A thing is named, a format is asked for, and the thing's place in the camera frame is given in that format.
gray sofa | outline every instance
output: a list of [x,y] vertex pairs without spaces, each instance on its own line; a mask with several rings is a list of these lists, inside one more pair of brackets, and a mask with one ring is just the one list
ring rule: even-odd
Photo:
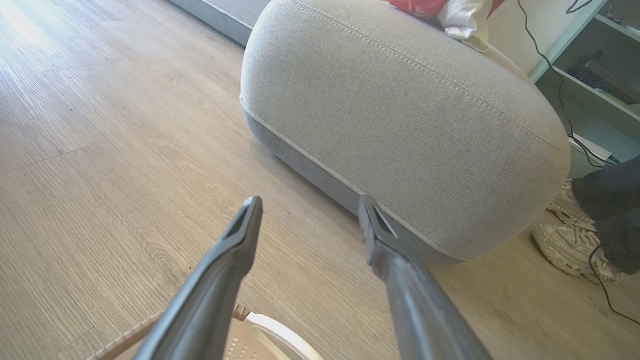
[[269,0],[171,0],[221,33],[246,45]]
[[353,213],[377,198],[428,261],[514,237],[568,173],[560,120],[508,59],[379,0],[272,0],[240,98],[274,154]]

wood grain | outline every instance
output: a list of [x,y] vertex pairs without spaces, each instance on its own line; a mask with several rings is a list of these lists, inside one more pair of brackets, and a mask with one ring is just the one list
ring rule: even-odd
[[[0,358],[82,359],[162,310],[251,195],[239,301],[327,359],[398,357],[355,217],[247,129],[241,46],[163,0],[0,0],[0,30]],[[528,234],[430,266],[490,352],[636,357],[639,327]],[[640,318],[638,276],[609,291]]]

black cable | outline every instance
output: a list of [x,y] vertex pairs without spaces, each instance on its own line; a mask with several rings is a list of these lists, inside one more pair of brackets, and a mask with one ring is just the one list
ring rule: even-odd
[[[575,0],[573,2],[573,4],[569,7],[569,9],[567,9],[566,13],[573,13],[576,12],[578,10],[580,10],[581,8],[587,6],[589,3],[591,2],[591,0],[587,1],[586,3],[580,5],[578,8],[576,9],[572,9],[577,3],[578,0]],[[566,114],[566,110],[564,108],[564,102],[562,100],[562,85],[564,84],[564,76],[560,75],[560,73],[558,73],[558,71],[556,71],[554,69],[554,67],[551,65],[551,61],[549,61],[549,59],[540,52],[540,50],[538,49],[538,43],[536,42],[536,39],[533,37],[533,34],[531,34],[531,32],[529,31],[529,27],[527,25],[528,22],[528,16],[527,16],[527,12],[524,10],[524,8],[522,7],[522,4],[520,3],[520,0],[518,0],[518,6],[520,7],[520,9],[522,10],[522,13],[524,14],[524,29],[527,31],[527,34],[529,34],[529,37],[531,38],[531,40],[533,41],[533,45],[536,47],[536,52],[538,53],[538,55],[542,56],[543,59],[545,59],[545,61],[547,62],[547,65],[549,65],[549,68],[551,69],[551,71],[554,72],[554,74],[560,78],[560,86],[558,87],[558,100],[560,100],[560,107],[562,108],[562,112],[564,114],[564,118],[566,119],[566,121],[569,123],[569,129],[570,132],[567,134],[567,136],[569,136],[571,139],[573,139],[573,141],[575,141],[576,144],[578,144],[580,147],[582,147],[582,149],[584,150],[584,154],[587,156],[587,161],[589,162],[589,165],[593,166],[593,167],[600,167],[600,165],[594,165],[591,163],[591,158],[589,157],[589,154],[593,155],[594,157],[598,157],[596,154],[594,154],[593,152],[591,152],[591,150],[589,150],[586,146],[584,146],[580,140],[576,139],[573,136],[573,124],[571,123],[571,120],[569,119],[569,116]],[[613,162],[615,163],[620,163],[616,158],[614,158],[613,156],[610,157],[612,159]],[[596,246],[595,249],[593,249],[593,251],[591,252],[591,254],[589,255],[589,267],[591,268],[591,271],[593,272],[594,275],[596,275],[596,279],[598,279],[598,282],[600,283],[600,285],[602,286],[602,289],[604,290],[604,295],[607,298],[607,304],[609,305],[609,309],[611,309],[611,311],[613,311],[614,313],[629,319],[631,321],[633,321],[634,323],[640,325],[640,322],[638,322],[636,319],[633,319],[627,315],[624,315],[623,313],[620,313],[618,311],[616,311],[613,306],[611,306],[611,300],[609,299],[609,292],[607,291],[607,288],[604,286],[604,283],[602,282],[602,280],[600,279],[600,276],[598,275],[598,273],[596,272],[596,270],[593,268],[593,264],[591,263],[591,259],[593,258],[593,254],[596,253],[596,251],[600,248],[601,244],[598,244],[598,246]]]
[[592,0],[587,0],[584,4],[578,6],[577,8],[574,8],[574,6],[578,3],[578,0],[575,0],[573,2],[573,4],[571,4],[571,6],[569,6],[569,9],[567,9],[565,13],[575,13],[576,11],[578,11],[581,8],[587,6],[588,4],[591,4],[591,2],[592,2]]
[[566,109],[564,108],[564,101],[562,99],[562,86],[564,85],[564,76],[560,75],[560,73],[554,69],[553,65],[551,65],[551,61],[549,61],[549,59],[543,53],[540,52],[540,49],[538,48],[538,42],[533,37],[533,34],[531,33],[531,31],[529,31],[529,16],[527,15],[527,12],[522,7],[522,4],[520,3],[520,0],[518,0],[518,6],[520,7],[520,9],[522,10],[522,13],[524,14],[524,29],[526,30],[527,34],[529,35],[529,37],[533,41],[533,45],[536,48],[536,52],[538,53],[538,55],[542,56],[543,59],[545,59],[545,61],[547,62],[547,65],[549,66],[549,69],[551,69],[551,71],[560,79],[560,86],[558,87],[558,100],[560,100],[560,108],[562,109],[564,118],[569,123],[569,133],[567,134],[567,136],[570,137],[571,139],[573,139],[573,141],[575,141],[575,143],[578,144],[578,146],[580,146],[582,148],[582,150],[584,150],[584,154],[587,156],[587,162],[589,163],[589,165],[591,165],[592,167],[602,168],[602,166],[600,166],[599,164],[597,164],[597,163],[593,164],[591,162],[591,158],[589,157],[589,154],[591,154],[594,158],[598,158],[598,156],[596,154],[594,154],[591,150],[589,150],[588,147],[584,146],[582,144],[582,142],[580,142],[580,140],[578,140],[578,139],[576,139],[574,137],[574,135],[573,135],[573,124],[572,124],[571,120],[569,119],[569,115],[567,115],[567,113],[566,113]]
[[611,300],[609,300],[609,292],[607,291],[607,288],[604,286],[604,283],[602,282],[602,280],[600,280],[600,276],[598,275],[598,272],[596,272],[596,270],[593,268],[593,264],[591,263],[591,258],[593,258],[593,254],[596,253],[596,251],[598,251],[598,249],[600,248],[602,244],[598,244],[598,246],[596,246],[595,249],[593,249],[593,251],[591,252],[591,254],[589,255],[589,267],[591,268],[591,271],[593,272],[594,275],[596,275],[596,279],[598,279],[598,282],[600,283],[600,286],[602,286],[602,289],[604,290],[604,296],[607,297],[607,304],[609,305],[609,309],[611,309],[611,311],[613,311],[614,313],[627,318],[631,321],[633,321],[634,323],[640,325],[640,322],[638,322],[636,319],[631,318],[627,315],[624,315],[623,313],[619,313],[617,312],[613,306],[611,306]]

wall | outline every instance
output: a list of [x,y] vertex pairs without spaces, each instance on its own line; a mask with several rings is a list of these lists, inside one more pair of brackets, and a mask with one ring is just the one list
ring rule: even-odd
[[[546,54],[551,45],[571,26],[577,17],[594,12],[604,0],[593,0],[577,13],[564,12],[573,0],[521,0],[529,16],[529,30],[536,38],[538,47]],[[533,42],[524,29],[524,15],[517,0],[505,1],[488,19],[489,43],[505,54],[525,74],[538,63]]]

shoe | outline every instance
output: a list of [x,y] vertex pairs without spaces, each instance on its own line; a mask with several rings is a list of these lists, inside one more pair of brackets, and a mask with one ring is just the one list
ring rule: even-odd
[[555,214],[565,224],[580,222],[593,225],[595,221],[580,207],[571,187],[571,180],[565,181],[560,189],[560,194],[547,206],[547,210]]
[[[600,244],[595,231],[591,224],[573,222],[541,224],[532,230],[532,234],[542,253],[556,268],[569,275],[583,275],[598,284],[589,267],[589,255]],[[622,277],[622,272],[610,264],[602,249],[593,254],[591,263],[605,285],[614,284]]]

